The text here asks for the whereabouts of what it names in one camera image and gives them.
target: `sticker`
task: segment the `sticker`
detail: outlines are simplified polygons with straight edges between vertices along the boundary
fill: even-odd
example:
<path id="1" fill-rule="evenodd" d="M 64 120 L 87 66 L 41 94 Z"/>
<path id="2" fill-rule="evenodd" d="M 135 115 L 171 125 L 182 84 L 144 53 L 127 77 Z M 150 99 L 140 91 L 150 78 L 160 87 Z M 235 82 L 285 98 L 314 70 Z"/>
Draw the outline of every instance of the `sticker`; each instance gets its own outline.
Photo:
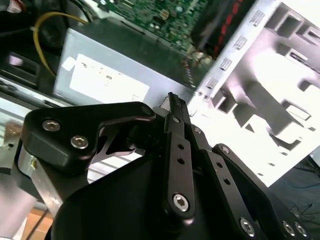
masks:
<path id="1" fill-rule="evenodd" d="M 61 67 L 69 72 L 76 65 L 76 62 L 72 56 L 69 56 L 64 63 L 62 63 Z"/>
<path id="2" fill-rule="evenodd" d="M 149 86 L 78 54 L 70 88 L 102 103 L 143 102 Z"/>

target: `yellow cable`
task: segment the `yellow cable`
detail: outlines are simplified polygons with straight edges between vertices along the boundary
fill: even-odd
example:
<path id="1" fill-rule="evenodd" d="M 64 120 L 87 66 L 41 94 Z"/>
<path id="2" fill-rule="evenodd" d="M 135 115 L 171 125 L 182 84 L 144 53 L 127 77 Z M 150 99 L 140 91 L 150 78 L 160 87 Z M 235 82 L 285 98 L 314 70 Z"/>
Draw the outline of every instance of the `yellow cable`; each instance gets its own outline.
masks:
<path id="1" fill-rule="evenodd" d="M 33 41 L 34 41 L 35 49 L 36 49 L 36 51 L 38 52 L 39 57 L 40 57 L 40 60 L 41 60 L 41 62 L 43 63 L 43 65 L 45 66 L 45 68 L 48 69 L 48 71 L 49 71 L 52 75 L 56 76 L 56 74 L 55 74 L 55 73 L 52 71 L 52 69 L 49 67 L 48 62 L 47 62 L 47 60 L 46 60 L 46 58 L 45 58 L 44 53 L 42 52 L 42 49 L 41 49 L 41 46 L 40 46 L 40 43 L 39 43 L 39 28 L 40 28 L 41 24 L 42 24 L 45 20 L 47 20 L 47 19 L 49 19 L 49 18 L 51 18 L 51 17 L 53 17 L 53 16 L 66 16 L 66 17 L 71 18 L 71 19 L 74 19 L 74 20 L 76 20 L 76 21 L 78 21 L 78 22 L 80 22 L 80 23 L 82 23 L 82 24 L 88 24 L 88 22 L 85 21 L 85 20 L 83 20 L 83 19 L 81 19 L 80 17 L 73 16 L 73 15 L 68 14 L 68 13 L 58 12 L 58 11 L 50 11 L 50 12 L 47 12 L 47 13 L 41 15 L 41 16 L 37 19 L 37 21 L 35 22 L 34 29 L 33 29 Z"/>

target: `wooden surface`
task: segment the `wooden surface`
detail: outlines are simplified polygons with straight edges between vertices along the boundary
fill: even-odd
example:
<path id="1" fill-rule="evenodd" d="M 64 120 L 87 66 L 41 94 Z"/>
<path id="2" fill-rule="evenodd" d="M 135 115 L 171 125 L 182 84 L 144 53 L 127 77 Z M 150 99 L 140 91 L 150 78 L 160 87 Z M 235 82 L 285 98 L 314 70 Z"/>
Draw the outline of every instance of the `wooden surface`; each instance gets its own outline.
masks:
<path id="1" fill-rule="evenodd" d="M 38 222 L 38 220 L 43 214 L 44 214 L 44 211 L 42 210 L 38 210 L 35 208 L 31 210 L 31 212 L 27 217 L 27 221 L 22 234 L 22 238 L 21 238 L 22 240 L 25 240 L 27 238 L 32 228 L 36 225 L 36 223 Z M 48 232 L 48 229 L 52 225 L 52 222 L 53 222 L 52 215 L 48 213 L 45 216 L 45 218 L 42 220 L 37 230 L 32 235 L 31 240 L 44 240 Z"/>

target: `motherboard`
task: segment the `motherboard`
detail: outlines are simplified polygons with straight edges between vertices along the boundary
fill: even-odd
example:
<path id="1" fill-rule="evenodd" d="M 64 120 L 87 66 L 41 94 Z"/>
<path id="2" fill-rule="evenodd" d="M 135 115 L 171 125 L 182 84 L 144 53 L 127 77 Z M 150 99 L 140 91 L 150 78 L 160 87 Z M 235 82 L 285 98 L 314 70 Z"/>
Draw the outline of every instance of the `motherboard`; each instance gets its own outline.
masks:
<path id="1" fill-rule="evenodd" d="M 169 42 L 181 51 L 208 0 L 105 0 L 108 11 Z"/>

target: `bolt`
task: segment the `bolt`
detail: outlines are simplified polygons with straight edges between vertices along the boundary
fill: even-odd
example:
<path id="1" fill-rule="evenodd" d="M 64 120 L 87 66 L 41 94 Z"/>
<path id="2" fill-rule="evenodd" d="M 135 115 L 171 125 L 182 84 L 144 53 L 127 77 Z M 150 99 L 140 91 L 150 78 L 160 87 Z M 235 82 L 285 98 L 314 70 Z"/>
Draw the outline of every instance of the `bolt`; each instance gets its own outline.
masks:
<path id="1" fill-rule="evenodd" d="M 60 130 L 60 124 L 55 120 L 45 120 L 42 127 L 49 132 L 56 132 Z"/>
<path id="2" fill-rule="evenodd" d="M 286 223 L 285 221 L 283 221 L 282 224 L 283 224 L 283 227 L 286 230 L 286 232 L 288 234 L 290 234 L 292 237 L 294 237 L 295 236 L 294 229 L 288 223 Z"/>
<path id="3" fill-rule="evenodd" d="M 70 140 L 71 145 L 76 149 L 85 149 L 88 147 L 89 142 L 85 136 L 74 136 Z"/>
<path id="4" fill-rule="evenodd" d="M 187 199 L 181 194 L 175 194 L 173 196 L 173 203 L 182 212 L 186 212 L 189 208 Z"/>
<path id="5" fill-rule="evenodd" d="M 230 153 L 229 149 L 228 149 L 226 146 L 222 146 L 221 149 L 222 149 L 222 151 L 224 151 L 226 154 L 229 154 L 229 153 Z"/>
<path id="6" fill-rule="evenodd" d="M 250 224 L 250 222 L 248 220 L 246 220 L 245 218 L 241 217 L 240 218 L 240 225 L 241 225 L 241 228 L 243 229 L 243 231 L 246 234 L 248 234 L 250 237 L 253 238 L 255 236 L 255 229 Z"/>
<path id="7" fill-rule="evenodd" d="M 175 116 L 172 117 L 173 121 L 175 121 L 176 123 L 180 123 L 180 120 L 178 118 L 176 118 Z"/>
<path id="8" fill-rule="evenodd" d="M 194 127 L 194 130 L 195 130 L 195 132 L 197 133 L 197 134 L 202 134 L 202 131 L 200 130 L 200 128 L 198 128 L 198 127 Z"/>
<path id="9" fill-rule="evenodd" d="M 145 113 L 145 114 L 148 114 L 148 115 L 151 115 L 151 110 L 148 108 L 148 107 L 146 107 L 146 106 L 143 106 L 142 107 L 142 111 Z"/>
<path id="10" fill-rule="evenodd" d="M 295 223 L 295 227 L 298 230 L 299 233 L 301 233 L 305 238 L 307 237 L 307 232 L 306 230 L 299 224 L 299 223 Z"/>
<path id="11" fill-rule="evenodd" d="M 37 162 L 36 162 L 35 159 L 32 159 L 32 160 L 31 160 L 31 168 L 32 168 L 33 170 L 36 170 L 36 168 L 37 168 Z"/>

